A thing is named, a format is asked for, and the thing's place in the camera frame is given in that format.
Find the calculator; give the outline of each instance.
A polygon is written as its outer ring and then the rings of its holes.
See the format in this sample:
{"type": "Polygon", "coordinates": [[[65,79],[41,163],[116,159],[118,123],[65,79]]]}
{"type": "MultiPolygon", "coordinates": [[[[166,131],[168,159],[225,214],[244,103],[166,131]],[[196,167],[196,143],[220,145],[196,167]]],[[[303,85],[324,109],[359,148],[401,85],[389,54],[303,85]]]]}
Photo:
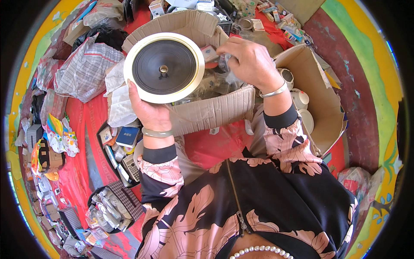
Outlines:
{"type": "Polygon", "coordinates": [[[134,162],[133,154],[127,155],[123,158],[122,163],[124,163],[124,168],[128,171],[128,174],[139,183],[140,177],[138,175],[138,166],[134,162]]]}

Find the woman's left hand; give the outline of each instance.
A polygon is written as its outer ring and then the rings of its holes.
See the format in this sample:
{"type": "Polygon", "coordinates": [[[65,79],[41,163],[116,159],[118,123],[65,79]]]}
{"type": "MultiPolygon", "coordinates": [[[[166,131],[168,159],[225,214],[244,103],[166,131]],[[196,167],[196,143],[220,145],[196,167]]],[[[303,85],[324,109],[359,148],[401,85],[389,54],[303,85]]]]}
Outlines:
{"type": "Polygon", "coordinates": [[[127,81],[132,109],[142,125],[152,131],[171,130],[170,111],[162,104],[151,104],[142,101],[138,95],[137,86],[129,79],[127,81]]]}

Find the silver bracelet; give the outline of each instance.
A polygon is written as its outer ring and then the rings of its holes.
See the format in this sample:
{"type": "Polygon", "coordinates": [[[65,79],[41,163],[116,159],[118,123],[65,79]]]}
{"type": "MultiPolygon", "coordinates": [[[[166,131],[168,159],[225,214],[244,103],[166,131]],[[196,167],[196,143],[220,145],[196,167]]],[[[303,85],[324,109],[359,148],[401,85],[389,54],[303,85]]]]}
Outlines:
{"type": "Polygon", "coordinates": [[[142,128],[142,133],[145,136],[154,137],[154,138],[166,138],[173,135],[173,131],[152,131],[146,128],[142,128]]]}
{"type": "Polygon", "coordinates": [[[266,98],[266,97],[270,97],[270,96],[273,96],[273,95],[280,94],[281,92],[284,92],[285,90],[287,90],[287,83],[286,82],[278,90],[276,90],[274,92],[271,92],[271,93],[268,93],[268,94],[262,94],[262,91],[260,90],[259,91],[259,96],[262,97],[262,98],[266,98]]]}

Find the black cuff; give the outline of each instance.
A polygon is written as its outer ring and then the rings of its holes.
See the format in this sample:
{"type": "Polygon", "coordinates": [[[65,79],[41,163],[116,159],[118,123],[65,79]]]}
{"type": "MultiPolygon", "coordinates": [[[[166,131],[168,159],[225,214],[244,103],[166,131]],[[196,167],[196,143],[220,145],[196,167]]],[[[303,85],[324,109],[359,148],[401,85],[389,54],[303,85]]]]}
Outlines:
{"type": "Polygon", "coordinates": [[[151,164],[161,164],[171,161],[177,156],[176,145],[172,144],[166,148],[149,149],[144,147],[142,159],[151,164]]]}
{"type": "Polygon", "coordinates": [[[266,125],[269,128],[287,128],[298,119],[298,112],[292,103],[292,106],[290,106],[289,110],[280,115],[268,116],[263,113],[263,116],[265,117],[266,125]]]}

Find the zipper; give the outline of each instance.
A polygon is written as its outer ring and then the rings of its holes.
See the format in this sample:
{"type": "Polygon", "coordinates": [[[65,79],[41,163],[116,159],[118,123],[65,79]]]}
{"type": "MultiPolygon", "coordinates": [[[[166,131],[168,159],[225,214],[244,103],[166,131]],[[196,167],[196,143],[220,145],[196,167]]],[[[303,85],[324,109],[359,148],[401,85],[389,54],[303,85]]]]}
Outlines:
{"type": "Polygon", "coordinates": [[[227,170],[229,172],[229,176],[230,176],[230,182],[231,182],[231,186],[233,187],[233,192],[234,192],[234,198],[236,198],[236,204],[237,204],[237,218],[240,222],[240,226],[241,226],[241,232],[240,232],[240,236],[243,237],[244,236],[244,231],[247,231],[247,233],[251,234],[250,230],[247,228],[246,223],[244,222],[244,218],[243,218],[243,214],[241,212],[241,207],[240,207],[240,203],[238,201],[238,197],[237,197],[237,193],[236,193],[236,187],[234,186],[234,182],[233,182],[233,177],[231,176],[231,172],[230,172],[230,164],[229,164],[229,160],[226,160],[226,164],[227,164],[227,170]]]}

